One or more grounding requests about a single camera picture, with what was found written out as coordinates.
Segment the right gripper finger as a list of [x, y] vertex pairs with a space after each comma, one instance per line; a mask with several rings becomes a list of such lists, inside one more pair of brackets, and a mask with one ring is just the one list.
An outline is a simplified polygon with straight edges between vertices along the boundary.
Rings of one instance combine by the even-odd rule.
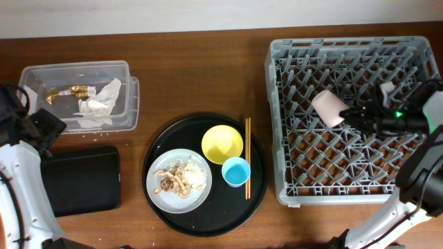
[[365, 106], [352, 107], [339, 112], [340, 117], [361, 117], [367, 114]]
[[364, 116], [347, 116], [344, 117], [344, 122], [362, 133], [372, 133], [370, 123]]

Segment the pink cup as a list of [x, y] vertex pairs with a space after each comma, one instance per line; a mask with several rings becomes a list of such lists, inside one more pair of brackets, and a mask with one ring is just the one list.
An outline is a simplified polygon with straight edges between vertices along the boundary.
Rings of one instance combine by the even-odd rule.
[[349, 109], [349, 106], [346, 105], [346, 103], [327, 89], [317, 94], [311, 101], [311, 104], [321, 120], [329, 128], [342, 123], [344, 118], [340, 117], [340, 112]]

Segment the gold coffee sachet wrapper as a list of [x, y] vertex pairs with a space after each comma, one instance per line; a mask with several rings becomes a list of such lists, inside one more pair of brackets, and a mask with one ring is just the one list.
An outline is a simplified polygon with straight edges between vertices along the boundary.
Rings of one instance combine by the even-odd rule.
[[45, 101], [53, 104], [57, 96], [74, 95], [77, 98], [93, 97], [96, 95], [96, 87], [94, 86], [71, 86], [67, 90], [59, 91], [57, 93], [49, 93], [45, 97]]

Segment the white tissue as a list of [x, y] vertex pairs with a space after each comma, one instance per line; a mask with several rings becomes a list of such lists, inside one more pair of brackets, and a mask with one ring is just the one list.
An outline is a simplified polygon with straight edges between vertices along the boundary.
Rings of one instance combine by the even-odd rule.
[[116, 105], [120, 87], [121, 81], [114, 78], [95, 96], [89, 97], [85, 101], [78, 101], [79, 111], [75, 115], [86, 117], [86, 119], [78, 121], [82, 128], [91, 129], [113, 124], [109, 116]]

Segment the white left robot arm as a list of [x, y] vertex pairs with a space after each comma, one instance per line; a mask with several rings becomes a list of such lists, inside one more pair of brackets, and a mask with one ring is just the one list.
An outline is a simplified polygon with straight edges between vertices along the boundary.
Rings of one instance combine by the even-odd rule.
[[17, 85], [1, 85], [1, 221], [7, 248], [83, 248], [59, 226], [41, 174], [41, 155], [66, 124], [45, 109], [30, 113]]

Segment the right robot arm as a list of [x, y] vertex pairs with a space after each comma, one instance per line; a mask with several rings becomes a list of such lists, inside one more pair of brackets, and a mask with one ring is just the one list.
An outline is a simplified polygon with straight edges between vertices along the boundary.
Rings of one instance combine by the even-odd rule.
[[328, 90], [314, 99], [328, 126], [344, 122], [383, 137], [427, 135], [400, 167], [388, 200], [367, 221], [332, 238], [327, 248], [387, 248], [409, 229], [442, 214], [442, 81], [422, 83], [397, 109], [387, 107], [391, 91], [392, 83], [378, 84], [373, 99], [356, 108]]

